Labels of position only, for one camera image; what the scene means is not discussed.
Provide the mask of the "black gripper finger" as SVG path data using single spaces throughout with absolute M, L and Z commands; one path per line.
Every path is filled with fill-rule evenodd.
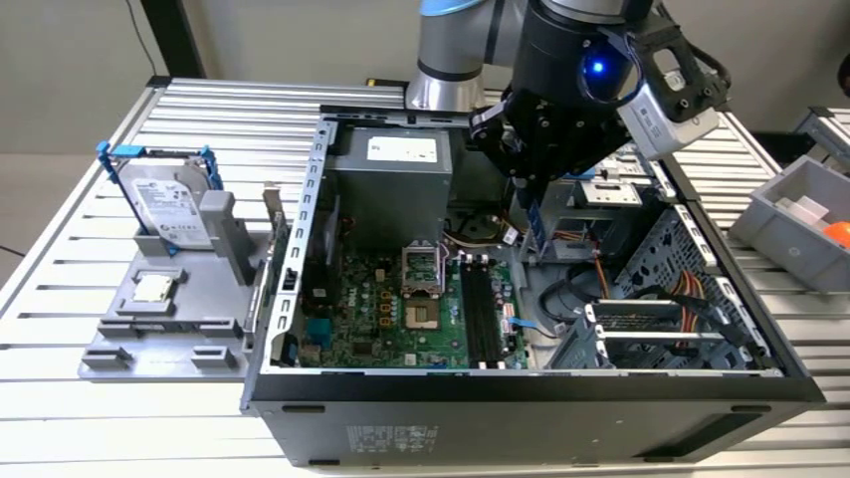
M 530 148 L 509 118 L 515 97 L 515 93 L 503 93 L 497 104 L 470 113 L 469 136 L 502 175 L 517 181 L 521 188 L 531 188 L 541 177 Z
M 626 128 L 613 111 L 562 108 L 539 101 L 534 109 L 533 185 L 579 176 L 625 144 Z

